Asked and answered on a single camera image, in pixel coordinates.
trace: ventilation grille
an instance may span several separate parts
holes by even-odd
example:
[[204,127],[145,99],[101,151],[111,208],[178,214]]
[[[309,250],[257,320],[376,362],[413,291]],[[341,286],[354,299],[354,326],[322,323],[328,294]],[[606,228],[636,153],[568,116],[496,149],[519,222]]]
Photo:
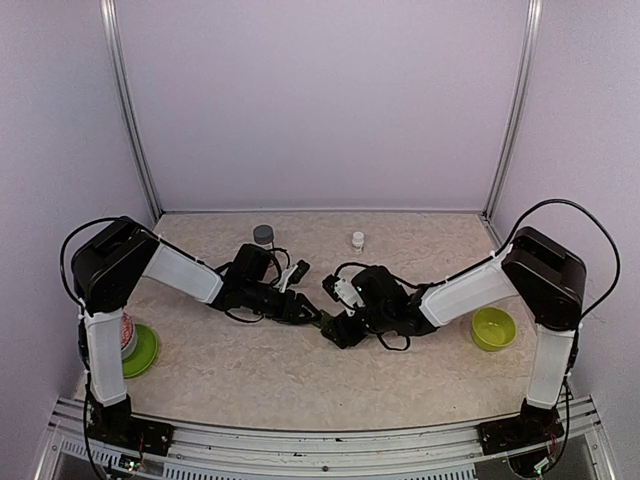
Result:
[[[62,452],[78,458],[88,458],[87,449],[85,448],[85,446],[75,440],[69,440],[65,438],[62,441]],[[100,447],[96,447],[94,445],[91,446],[91,455],[93,456],[93,460],[100,465],[107,466],[109,465],[109,463],[111,463],[111,465],[118,464],[119,455],[105,451]]]
[[[235,476],[216,472],[212,470],[204,470],[194,467],[186,467],[176,464],[164,465],[164,474],[162,478],[167,480],[258,480],[268,479],[268,475],[256,476]],[[394,475],[382,475],[372,477],[376,480],[476,480],[476,471],[473,465],[463,467],[454,467],[441,470],[431,470],[422,474],[413,475],[411,477],[397,477]]]

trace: vertical metal post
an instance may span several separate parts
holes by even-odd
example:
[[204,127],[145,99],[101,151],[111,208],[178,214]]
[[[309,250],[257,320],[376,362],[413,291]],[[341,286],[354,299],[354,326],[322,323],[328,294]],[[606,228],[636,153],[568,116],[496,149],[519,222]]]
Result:
[[160,201],[158,200],[156,188],[151,177],[151,171],[149,170],[149,165],[142,148],[138,123],[136,122],[136,117],[133,112],[133,103],[131,101],[131,93],[129,92],[129,85],[127,83],[127,72],[122,54],[120,34],[118,32],[115,0],[100,0],[100,7],[102,11],[102,23],[107,37],[107,46],[109,47],[109,55],[111,57],[111,64],[113,66],[116,85],[118,87],[122,116],[127,127],[131,149],[133,150],[133,158],[140,182],[142,183],[142,190],[147,201],[151,218],[155,223],[160,219],[163,211],[160,207]]
[[500,195],[504,188],[507,178],[507,171],[513,156],[513,149],[520,128],[522,112],[527,96],[527,88],[529,86],[529,78],[531,77],[531,67],[533,65],[533,57],[538,41],[538,30],[540,28],[540,17],[542,14],[542,0],[529,0],[529,13],[527,15],[527,27],[524,35],[524,43],[522,45],[522,54],[520,56],[520,67],[518,69],[518,77],[516,81],[516,90],[511,104],[511,113],[507,123],[507,131],[502,142],[500,151],[500,160],[496,169],[495,177],[491,185],[489,197],[484,207],[484,217],[492,224],[493,216],[500,200]]

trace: white bottle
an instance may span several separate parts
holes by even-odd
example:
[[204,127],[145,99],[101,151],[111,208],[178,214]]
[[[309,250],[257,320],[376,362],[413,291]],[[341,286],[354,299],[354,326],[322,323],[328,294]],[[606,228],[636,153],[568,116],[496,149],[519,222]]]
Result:
[[362,250],[364,248],[364,233],[353,232],[353,236],[351,237],[351,245],[353,245],[353,253],[362,253]]

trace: yellow-green bowl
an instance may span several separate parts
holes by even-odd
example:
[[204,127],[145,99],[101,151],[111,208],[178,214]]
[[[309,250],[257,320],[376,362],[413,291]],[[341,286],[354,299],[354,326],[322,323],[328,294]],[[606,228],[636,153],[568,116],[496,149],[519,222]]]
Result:
[[518,329],[511,315],[504,310],[485,307],[473,315],[471,336],[481,349],[497,352],[516,339]]

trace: gray lid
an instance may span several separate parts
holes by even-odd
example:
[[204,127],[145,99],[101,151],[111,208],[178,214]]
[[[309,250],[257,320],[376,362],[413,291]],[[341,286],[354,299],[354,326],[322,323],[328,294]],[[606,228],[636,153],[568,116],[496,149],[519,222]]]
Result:
[[273,242],[273,228],[270,225],[258,225],[253,229],[253,241],[258,245],[267,245]]

